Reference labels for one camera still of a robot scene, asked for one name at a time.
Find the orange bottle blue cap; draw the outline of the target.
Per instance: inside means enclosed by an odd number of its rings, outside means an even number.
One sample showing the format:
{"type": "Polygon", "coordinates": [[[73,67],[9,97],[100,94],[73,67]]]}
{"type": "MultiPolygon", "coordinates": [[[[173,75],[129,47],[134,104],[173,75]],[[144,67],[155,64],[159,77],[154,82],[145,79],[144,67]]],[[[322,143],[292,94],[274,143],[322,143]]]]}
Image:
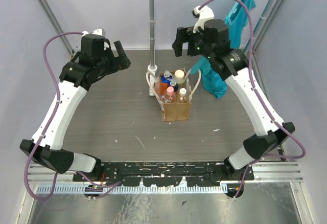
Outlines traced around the orange bottle blue cap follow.
{"type": "Polygon", "coordinates": [[[172,79],[172,74],[169,71],[165,71],[160,78],[160,89],[159,93],[162,96],[165,92],[165,90],[168,88],[168,85],[170,84],[172,79]]]}

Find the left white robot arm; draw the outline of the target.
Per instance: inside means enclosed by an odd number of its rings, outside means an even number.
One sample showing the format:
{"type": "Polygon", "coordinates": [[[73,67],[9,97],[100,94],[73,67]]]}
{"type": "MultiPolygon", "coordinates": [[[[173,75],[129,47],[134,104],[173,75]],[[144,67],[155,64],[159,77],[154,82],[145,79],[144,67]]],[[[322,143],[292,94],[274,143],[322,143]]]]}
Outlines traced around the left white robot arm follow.
{"type": "Polygon", "coordinates": [[[101,160],[85,153],[75,153],[62,148],[68,125],[90,87],[107,75],[130,67],[120,41],[110,41],[96,33],[84,34],[81,50],[65,64],[56,83],[55,98],[38,130],[30,140],[22,140],[20,149],[29,162],[64,174],[81,171],[90,181],[102,176],[101,160]]]}

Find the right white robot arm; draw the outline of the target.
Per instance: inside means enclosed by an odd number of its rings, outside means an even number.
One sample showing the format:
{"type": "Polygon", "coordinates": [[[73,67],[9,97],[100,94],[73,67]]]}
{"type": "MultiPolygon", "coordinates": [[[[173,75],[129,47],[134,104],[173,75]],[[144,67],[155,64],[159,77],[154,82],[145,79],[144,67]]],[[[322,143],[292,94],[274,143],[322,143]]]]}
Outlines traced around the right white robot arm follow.
{"type": "Polygon", "coordinates": [[[201,55],[214,72],[236,94],[246,110],[254,129],[254,135],[244,140],[241,148],[224,160],[224,174],[230,180],[236,180],[245,166],[259,160],[281,145],[295,131],[291,122],[284,122],[275,114],[266,102],[259,87],[253,87],[255,82],[249,61],[240,49],[230,46],[228,26],[221,19],[210,19],[204,23],[203,29],[195,27],[179,27],[172,44],[175,56],[182,55],[182,46],[188,44],[187,55],[201,55]]]}

